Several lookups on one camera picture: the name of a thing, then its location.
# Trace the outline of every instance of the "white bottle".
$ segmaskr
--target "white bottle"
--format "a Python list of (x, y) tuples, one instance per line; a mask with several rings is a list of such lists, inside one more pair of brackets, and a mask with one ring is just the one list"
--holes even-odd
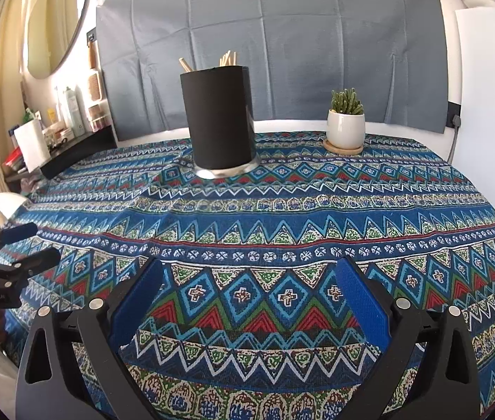
[(69, 87), (65, 90), (65, 99), (68, 112), (65, 115), (65, 123), (68, 127), (71, 127), (75, 137), (84, 135), (86, 129), (82, 122), (82, 115), (80, 114), (80, 108), (78, 107), (78, 100), (76, 99), (76, 93)]

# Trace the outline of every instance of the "wooden saucer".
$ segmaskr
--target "wooden saucer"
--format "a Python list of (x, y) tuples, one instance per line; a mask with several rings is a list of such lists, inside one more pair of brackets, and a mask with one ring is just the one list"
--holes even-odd
[(355, 154), (360, 154), (364, 150), (364, 146), (355, 148), (354, 150), (344, 150), (339, 147), (335, 147), (331, 142), (329, 142), (328, 139), (325, 139), (323, 141), (323, 146), (325, 147), (325, 150), (331, 153), (335, 154), (342, 154), (344, 156), (354, 156)]

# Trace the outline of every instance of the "succulent plant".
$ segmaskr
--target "succulent plant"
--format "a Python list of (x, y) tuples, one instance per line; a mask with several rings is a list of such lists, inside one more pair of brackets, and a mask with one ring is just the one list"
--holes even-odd
[(364, 108), (362, 103), (356, 99), (356, 90), (351, 88), (342, 92), (333, 90), (333, 99), (331, 100), (331, 109), (337, 113), (346, 115), (362, 115)]

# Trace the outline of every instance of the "silver metal base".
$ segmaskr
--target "silver metal base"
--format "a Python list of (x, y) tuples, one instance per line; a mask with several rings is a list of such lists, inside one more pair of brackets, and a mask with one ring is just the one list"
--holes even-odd
[(261, 158), (259, 155), (256, 155), (249, 163), (237, 167), (230, 167), (229, 169), (203, 169), (195, 164), (195, 174), (197, 177), (201, 177), (205, 180), (227, 179), (229, 177), (247, 174), (257, 168), (260, 163)]

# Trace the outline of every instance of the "black cylinder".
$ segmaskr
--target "black cylinder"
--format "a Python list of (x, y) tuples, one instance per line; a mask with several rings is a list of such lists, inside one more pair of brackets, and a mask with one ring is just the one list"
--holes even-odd
[(181, 89), (198, 167), (229, 169), (256, 157), (249, 68), (187, 72)]

